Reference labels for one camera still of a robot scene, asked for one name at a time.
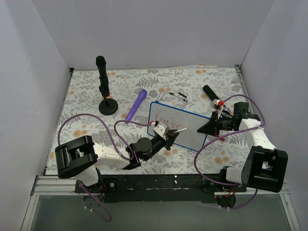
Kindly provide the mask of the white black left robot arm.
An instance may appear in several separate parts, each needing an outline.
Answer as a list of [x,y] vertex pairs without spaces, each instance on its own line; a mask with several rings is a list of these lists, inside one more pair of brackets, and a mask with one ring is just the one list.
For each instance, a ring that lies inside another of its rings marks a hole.
[[81,181],[91,192],[102,188],[102,177],[98,166],[110,166],[132,170],[141,166],[141,160],[151,159],[161,149],[170,150],[179,135],[175,129],[168,130],[163,137],[158,133],[154,138],[140,138],[126,149],[120,150],[122,158],[114,148],[96,144],[91,136],[83,136],[55,148],[58,177],[74,177]]

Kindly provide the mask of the blue framed whiteboard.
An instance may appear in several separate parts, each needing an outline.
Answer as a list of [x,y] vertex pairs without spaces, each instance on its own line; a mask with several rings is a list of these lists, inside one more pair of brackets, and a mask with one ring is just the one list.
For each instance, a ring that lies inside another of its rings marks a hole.
[[180,130],[186,128],[175,139],[174,143],[178,146],[198,151],[205,144],[207,135],[199,133],[197,130],[209,121],[209,117],[159,102],[152,102],[148,121],[163,122],[170,129]]

